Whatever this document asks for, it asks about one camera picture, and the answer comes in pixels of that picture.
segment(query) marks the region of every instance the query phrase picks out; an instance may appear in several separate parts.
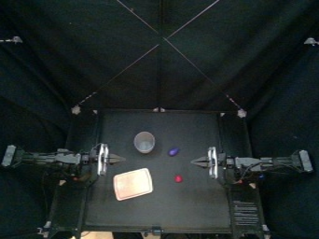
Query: small purple object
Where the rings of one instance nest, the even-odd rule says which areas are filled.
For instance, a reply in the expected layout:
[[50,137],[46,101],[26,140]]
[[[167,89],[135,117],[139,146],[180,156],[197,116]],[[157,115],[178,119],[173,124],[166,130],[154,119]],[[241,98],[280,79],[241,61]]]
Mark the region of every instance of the small purple object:
[[177,156],[180,154],[180,148],[172,148],[169,151],[169,155],[172,157]]

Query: metal rod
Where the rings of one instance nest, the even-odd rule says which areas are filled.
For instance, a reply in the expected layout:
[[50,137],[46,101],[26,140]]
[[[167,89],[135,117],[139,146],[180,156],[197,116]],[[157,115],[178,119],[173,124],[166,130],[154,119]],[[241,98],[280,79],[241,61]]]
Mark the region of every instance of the metal rod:
[[117,77],[119,77],[119,76],[126,72],[126,70],[127,70],[129,68],[131,68],[131,66],[133,66],[134,64],[137,64],[137,62],[139,62],[139,61],[146,57],[146,55],[150,54],[151,51],[155,50],[155,48],[157,48],[158,46],[159,46],[159,44],[158,44],[154,48],[151,48],[151,49],[139,57],[139,59],[138,59],[135,62],[133,62],[129,66],[126,66],[125,69],[121,71],[121,73],[119,73],[117,76],[114,76],[114,77],[102,85],[102,87],[101,87],[98,90],[95,90],[95,91],[83,99],[83,101],[79,102],[77,105],[82,105],[82,104],[113,82],[113,80],[114,80]]
[[[177,48],[177,46],[173,44],[173,42],[163,38],[165,41],[170,44],[170,46],[176,49],[176,51],[181,54],[181,56],[186,59],[186,61],[196,67],[196,69],[200,71],[200,73],[206,77],[206,79],[217,85],[217,83],[212,80],[212,78],[205,74],[205,72],[200,69],[200,67],[196,65],[196,63],[186,57],[186,55],[182,53],[182,51]],[[234,103],[234,105],[238,107],[238,109],[242,109],[242,106],[236,102],[234,98],[218,87],[218,90],[225,94],[228,99]]]
[[134,10],[121,1],[118,3],[137,16],[137,18],[153,29],[153,31],[158,34],[157,29],[146,22],[146,20],[134,12]]
[[220,2],[221,0],[216,0],[216,2],[210,5],[210,6],[208,6],[198,14],[197,14],[197,16],[192,19],[192,20],[189,20],[178,29],[177,29],[177,31],[173,33],[173,34],[170,34],[169,36],[167,36],[167,39],[170,39],[193,21],[196,21],[196,19],[201,16],[201,15],[204,15],[204,13]]
[[158,108],[162,107],[162,61],[163,61],[163,0],[159,0],[159,51],[158,51]]

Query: white cup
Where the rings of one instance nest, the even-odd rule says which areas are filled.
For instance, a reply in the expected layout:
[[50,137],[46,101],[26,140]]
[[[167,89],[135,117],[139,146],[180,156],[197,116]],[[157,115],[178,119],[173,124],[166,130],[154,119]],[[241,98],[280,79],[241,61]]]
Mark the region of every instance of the white cup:
[[149,132],[141,132],[135,136],[135,148],[141,153],[150,153],[155,147],[155,136]]

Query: robotic arm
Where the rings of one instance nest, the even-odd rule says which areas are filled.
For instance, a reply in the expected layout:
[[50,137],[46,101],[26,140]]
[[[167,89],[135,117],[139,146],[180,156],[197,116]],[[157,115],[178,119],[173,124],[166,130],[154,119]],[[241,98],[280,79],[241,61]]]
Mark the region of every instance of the robotic arm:
[[93,182],[98,176],[106,175],[109,165],[125,160],[126,158],[109,153],[107,144],[99,144],[90,152],[77,154],[67,149],[58,149],[53,153],[26,152],[17,146],[9,146],[2,165],[6,168],[15,168],[21,164],[45,165],[58,169],[63,177],[91,178]]
[[313,166],[306,150],[297,150],[290,157],[278,158],[241,158],[217,154],[217,148],[209,148],[209,157],[193,160],[192,163],[210,169],[210,177],[224,184],[236,184],[244,181],[256,181],[265,172],[289,168],[297,173],[312,173]]

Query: white tray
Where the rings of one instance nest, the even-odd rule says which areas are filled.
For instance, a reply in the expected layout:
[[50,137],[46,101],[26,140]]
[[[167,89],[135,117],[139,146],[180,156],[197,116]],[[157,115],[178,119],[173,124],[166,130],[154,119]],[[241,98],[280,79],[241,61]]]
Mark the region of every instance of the white tray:
[[119,201],[139,197],[154,191],[153,177],[147,168],[114,177],[117,199]]

